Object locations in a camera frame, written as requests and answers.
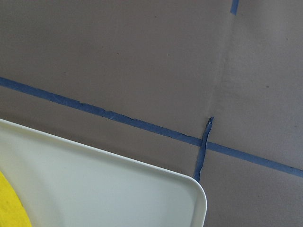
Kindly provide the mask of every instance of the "yellow curved edge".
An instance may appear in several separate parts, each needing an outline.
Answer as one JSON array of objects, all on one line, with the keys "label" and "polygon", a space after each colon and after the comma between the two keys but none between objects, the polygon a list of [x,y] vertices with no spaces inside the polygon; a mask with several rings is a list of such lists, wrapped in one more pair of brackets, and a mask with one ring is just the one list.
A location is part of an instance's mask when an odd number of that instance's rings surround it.
[{"label": "yellow curved edge", "polygon": [[0,227],[31,227],[22,203],[0,172]]}]

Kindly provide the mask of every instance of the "blue tape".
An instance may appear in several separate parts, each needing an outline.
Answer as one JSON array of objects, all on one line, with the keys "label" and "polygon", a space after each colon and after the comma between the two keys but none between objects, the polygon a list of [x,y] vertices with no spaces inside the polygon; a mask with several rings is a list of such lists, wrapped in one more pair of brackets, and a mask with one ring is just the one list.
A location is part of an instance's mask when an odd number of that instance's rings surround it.
[{"label": "blue tape", "polygon": [[265,159],[262,157],[251,155],[251,154],[248,154],[248,153],[245,153],[245,152],[242,152],[239,150],[235,150],[232,148],[224,147],[224,146],[216,144],[216,143],[208,142],[207,149],[217,151],[217,152],[220,152],[222,154],[226,154],[226,155],[229,155],[232,157],[236,157],[236,158],[248,161],[248,162],[252,162],[252,163],[255,163],[255,164],[258,164],[261,166],[266,166],[266,167],[269,167],[269,168],[272,168],[272,169],[275,169],[275,170],[278,170],[281,172],[303,177],[303,170],[301,170],[301,169],[293,168],[293,167],[290,167],[290,166],[287,166],[287,165],[284,165],[284,164],[281,164],[278,162],[274,162],[274,161],[271,161],[271,160],[268,160],[268,159]]},{"label": "blue tape", "polygon": [[[176,140],[179,140],[179,141],[182,141],[185,143],[189,143],[189,144],[192,144],[192,145],[195,145],[198,147],[201,147],[201,144],[202,144],[201,139],[187,136],[180,132],[166,129],[166,128],[163,128],[163,127],[160,127],[160,126],[157,126],[154,124],[150,124],[148,122],[132,119],[125,115],[117,114],[112,111],[106,111],[105,109],[100,108],[100,107],[96,107],[96,106],[89,105],[89,104],[83,104],[77,100],[67,98],[64,96],[60,96],[60,95],[57,95],[57,94],[54,94],[51,92],[47,92],[44,90],[40,90],[38,88],[31,87],[31,86],[28,86],[25,84],[21,84],[21,83],[15,82],[13,80],[9,80],[9,79],[0,77],[0,86],[7,87],[7,88],[10,88],[10,89],[13,89],[13,90],[16,90],[19,92],[23,92],[25,94],[29,94],[32,96],[36,96],[39,98],[43,98],[43,99],[46,99],[46,100],[49,100],[49,101],[52,101],[52,102],[55,102],[55,103],[58,103],[61,105],[65,105],[65,106],[69,106],[71,108],[85,111],[88,113],[106,117],[108,119],[111,119],[111,120],[114,120],[117,122],[121,122],[121,123],[125,123],[125,124],[131,125],[133,127],[137,127],[137,128],[144,129],[147,131],[151,131],[151,132],[163,135],[163,136],[168,136],[173,139],[176,139]],[[286,165],[283,165],[278,162],[270,161],[265,158],[261,158],[258,156],[247,154],[242,151],[224,147],[224,146],[221,146],[216,143],[208,142],[206,145],[206,148],[219,152],[219,153],[222,153],[222,154],[226,154],[226,155],[229,155],[232,157],[236,157],[236,158],[239,158],[239,159],[242,159],[245,161],[249,161],[249,162],[252,162],[252,163],[255,163],[258,165],[266,166],[266,167],[269,167],[269,168],[272,168],[272,169],[275,169],[278,171],[282,171],[282,172],[303,178],[303,170],[301,170],[301,169],[286,166]]]},{"label": "blue tape", "polygon": [[209,135],[210,130],[212,129],[213,120],[214,120],[213,117],[209,118],[209,120],[206,124],[205,131],[204,131],[203,137],[202,137],[201,147],[200,147],[200,150],[198,153],[196,168],[195,168],[195,172],[194,172],[194,179],[198,182],[200,182],[200,173],[201,173],[204,159],[205,159],[208,135]]},{"label": "blue tape", "polygon": [[65,105],[65,106],[69,106],[71,108],[75,108],[77,110],[82,110],[85,111],[87,113],[92,113],[98,116],[102,116],[105,118],[108,118],[110,120],[114,120],[116,122],[121,122],[124,124],[128,124],[131,125],[133,127],[137,127],[140,129],[144,129],[147,131],[151,131],[163,136],[168,136],[171,137],[173,139],[179,140],[179,141],[183,141],[185,143],[189,143],[192,145],[196,145],[196,146],[200,146],[201,145],[201,140],[195,137],[191,137],[191,136],[187,136],[184,135],[180,132],[174,131],[174,130],[170,130],[170,129],[166,129],[163,128],[161,126],[155,125],[155,124],[151,124],[148,122],[144,122],[141,120],[137,120],[137,119],[132,119],[130,117],[127,117],[125,115],[122,114],[117,114],[115,112],[112,111],[106,111],[103,108],[100,107],[96,107],[93,105],[89,105],[89,104],[85,104],[85,103],[80,103],[77,100],[71,99],[71,98],[67,98],[64,96],[60,96],[51,92],[47,92],[44,90],[40,90],[38,88],[35,87],[31,87],[25,84],[21,84],[18,82],[15,82],[13,80],[10,79],[6,79],[6,78],[2,78],[0,77],[0,85],[3,87],[7,87],[16,91],[20,91],[32,96],[36,96],[39,98],[43,98],[46,100],[49,100],[51,102],[55,102],[61,105]]},{"label": "blue tape", "polygon": [[231,13],[237,15],[239,0],[232,0]]}]

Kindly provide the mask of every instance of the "plastic tray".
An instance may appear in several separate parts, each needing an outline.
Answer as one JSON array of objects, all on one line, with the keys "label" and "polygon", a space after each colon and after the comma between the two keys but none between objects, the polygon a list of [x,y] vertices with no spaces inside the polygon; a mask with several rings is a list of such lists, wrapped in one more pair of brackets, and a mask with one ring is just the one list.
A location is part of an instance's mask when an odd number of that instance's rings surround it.
[{"label": "plastic tray", "polygon": [[0,119],[0,170],[33,227],[201,227],[191,177]]}]

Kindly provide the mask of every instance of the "yellow felt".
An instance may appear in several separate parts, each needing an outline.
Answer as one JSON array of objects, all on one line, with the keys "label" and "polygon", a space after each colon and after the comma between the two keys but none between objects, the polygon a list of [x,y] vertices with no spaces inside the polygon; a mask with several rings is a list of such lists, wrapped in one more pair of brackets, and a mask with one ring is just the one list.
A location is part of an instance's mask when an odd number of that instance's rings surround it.
[{"label": "yellow felt", "polygon": [[22,203],[0,172],[0,227],[31,227]]}]

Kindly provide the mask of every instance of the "gray surface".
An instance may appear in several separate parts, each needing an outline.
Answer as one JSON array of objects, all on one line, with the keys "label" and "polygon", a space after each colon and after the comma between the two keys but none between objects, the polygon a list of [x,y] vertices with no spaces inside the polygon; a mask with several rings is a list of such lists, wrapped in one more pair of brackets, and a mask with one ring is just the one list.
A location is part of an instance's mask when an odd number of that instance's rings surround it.
[{"label": "gray surface", "polygon": [[[303,2],[0,3],[0,75],[303,169]],[[192,176],[198,148],[0,87],[0,118]],[[302,226],[302,178],[207,152],[205,226]]]}]

